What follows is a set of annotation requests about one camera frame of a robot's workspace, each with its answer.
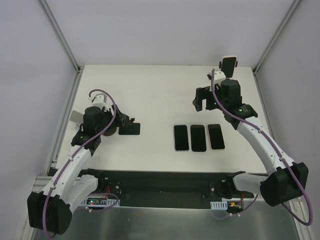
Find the black square base stand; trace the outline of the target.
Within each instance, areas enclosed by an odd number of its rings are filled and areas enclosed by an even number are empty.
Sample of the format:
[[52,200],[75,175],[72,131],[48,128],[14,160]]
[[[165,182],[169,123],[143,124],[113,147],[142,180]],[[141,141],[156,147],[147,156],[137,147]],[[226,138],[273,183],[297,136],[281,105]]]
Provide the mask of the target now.
[[141,133],[141,124],[135,122],[134,118],[130,118],[130,130],[122,131],[118,128],[118,134],[121,136],[138,136]]

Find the black phone white case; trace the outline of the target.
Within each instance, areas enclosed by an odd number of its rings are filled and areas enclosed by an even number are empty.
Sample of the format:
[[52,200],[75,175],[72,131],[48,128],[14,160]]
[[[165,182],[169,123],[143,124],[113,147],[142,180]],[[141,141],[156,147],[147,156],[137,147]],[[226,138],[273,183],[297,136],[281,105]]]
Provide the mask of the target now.
[[188,129],[186,125],[175,125],[174,132],[174,149],[177,152],[189,151]]

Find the white phone stand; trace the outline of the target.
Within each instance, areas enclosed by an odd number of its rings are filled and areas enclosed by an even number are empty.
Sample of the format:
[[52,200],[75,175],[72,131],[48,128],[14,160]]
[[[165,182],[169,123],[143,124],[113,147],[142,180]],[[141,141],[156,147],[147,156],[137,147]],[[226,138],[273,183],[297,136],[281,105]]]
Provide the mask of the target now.
[[79,130],[80,125],[83,123],[83,113],[72,110],[69,121],[73,122],[75,125],[75,129]]

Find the round brown base stand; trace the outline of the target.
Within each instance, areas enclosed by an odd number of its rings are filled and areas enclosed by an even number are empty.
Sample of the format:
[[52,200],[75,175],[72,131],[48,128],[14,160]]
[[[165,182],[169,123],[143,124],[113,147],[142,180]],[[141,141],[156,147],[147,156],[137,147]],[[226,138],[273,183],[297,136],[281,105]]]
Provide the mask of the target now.
[[102,135],[105,137],[109,137],[112,136],[113,134],[115,134],[117,131],[117,127],[113,127],[113,128],[108,128],[107,130],[105,130]]

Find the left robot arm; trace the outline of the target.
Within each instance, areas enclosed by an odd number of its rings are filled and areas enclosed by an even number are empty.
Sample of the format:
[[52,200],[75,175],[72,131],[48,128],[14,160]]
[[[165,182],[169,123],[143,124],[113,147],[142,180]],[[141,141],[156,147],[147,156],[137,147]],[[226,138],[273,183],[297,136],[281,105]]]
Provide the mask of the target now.
[[131,130],[134,121],[118,110],[117,105],[85,109],[63,165],[40,192],[31,192],[27,199],[28,220],[32,228],[43,230],[46,235],[66,232],[74,211],[85,197],[105,191],[105,181],[97,176],[85,174],[76,180],[100,145],[101,135],[120,129]]

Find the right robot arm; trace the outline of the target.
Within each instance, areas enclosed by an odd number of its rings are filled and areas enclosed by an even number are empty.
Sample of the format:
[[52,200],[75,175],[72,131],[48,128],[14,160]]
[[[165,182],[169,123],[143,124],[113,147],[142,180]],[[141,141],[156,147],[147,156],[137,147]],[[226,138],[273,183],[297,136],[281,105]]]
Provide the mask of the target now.
[[296,163],[265,132],[257,112],[242,102],[241,86],[237,80],[224,79],[207,87],[198,87],[192,101],[196,111],[218,109],[224,119],[239,132],[261,160],[267,176],[238,171],[228,175],[217,187],[218,195],[231,199],[242,192],[261,195],[274,207],[303,195],[308,167]]

